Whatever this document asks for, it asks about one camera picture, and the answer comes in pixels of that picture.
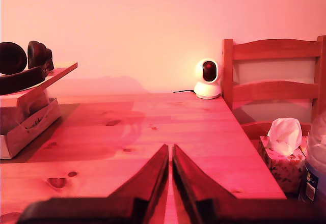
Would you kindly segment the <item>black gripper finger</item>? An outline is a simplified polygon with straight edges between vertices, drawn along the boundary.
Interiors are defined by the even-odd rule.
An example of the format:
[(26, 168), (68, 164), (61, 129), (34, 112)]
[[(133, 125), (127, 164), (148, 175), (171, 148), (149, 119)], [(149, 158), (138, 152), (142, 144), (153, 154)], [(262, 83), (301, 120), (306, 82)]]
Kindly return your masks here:
[(237, 223), (230, 208), (235, 196), (205, 174), (178, 146), (173, 146), (173, 178), (191, 223)]
[(166, 144), (109, 198), (113, 206), (124, 210), (123, 215), (111, 217), (108, 223), (149, 223), (168, 179), (169, 148)]

